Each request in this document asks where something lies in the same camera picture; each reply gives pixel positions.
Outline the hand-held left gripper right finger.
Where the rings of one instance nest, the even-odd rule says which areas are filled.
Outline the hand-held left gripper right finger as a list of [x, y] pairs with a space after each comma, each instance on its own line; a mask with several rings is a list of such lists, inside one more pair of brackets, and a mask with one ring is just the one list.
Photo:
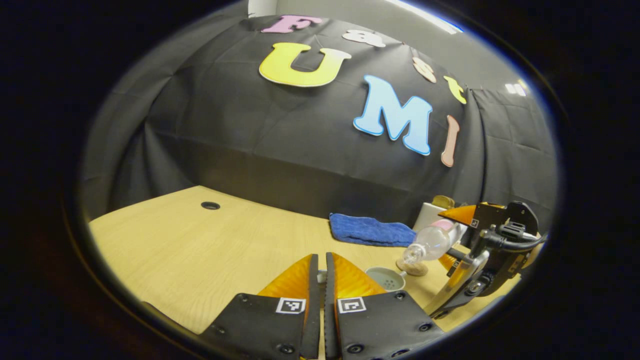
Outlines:
[[326, 254], [324, 340], [327, 360], [420, 357], [445, 335], [404, 290], [386, 291], [345, 257]]

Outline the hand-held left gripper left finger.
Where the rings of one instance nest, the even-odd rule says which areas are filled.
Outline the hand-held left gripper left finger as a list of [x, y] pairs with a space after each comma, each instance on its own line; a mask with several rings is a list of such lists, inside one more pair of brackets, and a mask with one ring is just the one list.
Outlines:
[[316, 254], [304, 256], [257, 294], [240, 292], [199, 337], [229, 360], [315, 360], [321, 291]]

